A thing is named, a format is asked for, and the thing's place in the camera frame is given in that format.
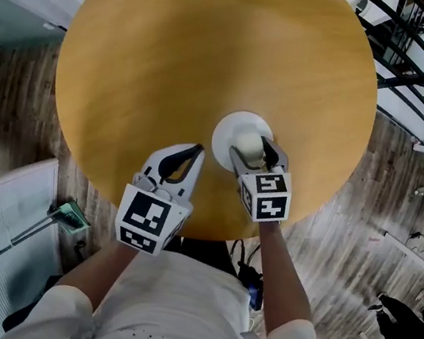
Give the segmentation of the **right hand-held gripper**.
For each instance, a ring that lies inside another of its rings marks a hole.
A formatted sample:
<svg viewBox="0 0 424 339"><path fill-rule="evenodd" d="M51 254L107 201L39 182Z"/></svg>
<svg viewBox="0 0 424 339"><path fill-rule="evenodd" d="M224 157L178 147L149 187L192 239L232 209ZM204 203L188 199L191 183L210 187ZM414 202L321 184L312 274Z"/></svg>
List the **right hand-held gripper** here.
<svg viewBox="0 0 424 339"><path fill-rule="evenodd" d="M241 201L253 222L283 222L291 207L291 175L287 172L288 157L276 142L261 137L264 163L271 173L258 173L260 166L252 166L235 146L229 157L238 179Z"/></svg>

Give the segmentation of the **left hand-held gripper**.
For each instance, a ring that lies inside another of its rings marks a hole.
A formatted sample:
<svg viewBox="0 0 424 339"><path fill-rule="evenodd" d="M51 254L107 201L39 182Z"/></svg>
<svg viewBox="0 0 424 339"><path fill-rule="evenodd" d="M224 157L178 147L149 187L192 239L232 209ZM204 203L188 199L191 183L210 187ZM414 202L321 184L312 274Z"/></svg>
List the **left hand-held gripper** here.
<svg viewBox="0 0 424 339"><path fill-rule="evenodd" d="M158 256L192 214L188 199L199 179L204 157L204 147L191 143L174 144L150 155L142 167L144 174L138 172L125 187L114 222L117 240ZM181 183L179 195L154 179Z"/></svg>

